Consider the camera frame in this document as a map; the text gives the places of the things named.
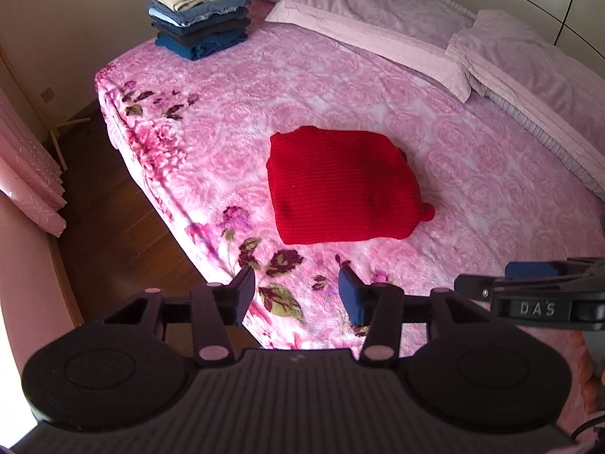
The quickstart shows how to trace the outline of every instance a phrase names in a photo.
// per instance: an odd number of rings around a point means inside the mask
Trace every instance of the curtain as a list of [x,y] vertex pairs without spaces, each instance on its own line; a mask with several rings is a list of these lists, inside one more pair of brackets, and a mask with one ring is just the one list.
[[65,220],[57,210],[61,197],[61,168],[29,131],[0,89],[0,191],[42,230],[58,237]]

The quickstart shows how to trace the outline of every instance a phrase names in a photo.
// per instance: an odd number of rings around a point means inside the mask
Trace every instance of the bed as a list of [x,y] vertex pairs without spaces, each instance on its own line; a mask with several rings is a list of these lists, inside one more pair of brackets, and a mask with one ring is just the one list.
[[[601,202],[504,110],[461,103],[429,78],[293,25],[264,21],[255,0],[247,42],[190,63],[148,41],[96,75],[111,142],[132,178],[208,281],[244,264],[257,292],[244,326],[271,348],[351,347],[337,290],[349,264],[366,282],[413,295],[462,272],[501,275],[511,260],[605,254]],[[300,125],[382,133],[403,149],[423,201],[436,208],[404,240],[286,246],[267,187],[269,137]],[[567,358],[567,332],[529,330]],[[404,329],[402,353],[425,343]],[[585,420],[574,382],[560,425]]]

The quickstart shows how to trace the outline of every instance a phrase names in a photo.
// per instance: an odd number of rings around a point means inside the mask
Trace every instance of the floral bedspread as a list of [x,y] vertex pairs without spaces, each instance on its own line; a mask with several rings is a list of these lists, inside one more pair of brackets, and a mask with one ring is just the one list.
[[[493,102],[461,104],[399,65],[291,25],[264,22],[256,1],[243,44],[189,62],[148,41],[96,75],[113,145],[178,243],[208,281],[242,265],[258,291],[245,326],[265,347],[351,347],[337,290],[340,267],[409,294],[461,272],[502,274],[511,260],[604,255],[597,198]],[[435,219],[405,240],[285,246],[265,163],[269,137],[303,125],[387,135],[408,157]],[[583,349],[568,334],[532,331],[577,376]],[[404,328],[402,353],[425,342]],[[561,425],[584,418],[579,386]]]

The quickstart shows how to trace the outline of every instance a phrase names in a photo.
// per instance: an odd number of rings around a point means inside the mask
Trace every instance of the blue gripper pad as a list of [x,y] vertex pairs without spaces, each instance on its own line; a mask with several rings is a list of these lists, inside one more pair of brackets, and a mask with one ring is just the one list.
[[559,270],[551,263],[534,263],[531,261],[512,261],[504,268],[504,277],[511,280],[528,280],[531,278],[558,277]]
[[359,291],[343,271],[338,273],[338,294],[349,314],[350,323],[353,326],[367,326],[368,323],[364,323],[365,309],[361,305]]

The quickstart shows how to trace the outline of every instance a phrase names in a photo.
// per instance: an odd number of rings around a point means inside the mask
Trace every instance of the ribbed knit fabric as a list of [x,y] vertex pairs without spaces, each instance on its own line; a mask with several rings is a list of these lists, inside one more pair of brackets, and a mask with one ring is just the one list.
[[314,126],[276,133],[267,173],[285,244],[404,239],[435,215],[405,156],[378,133]]

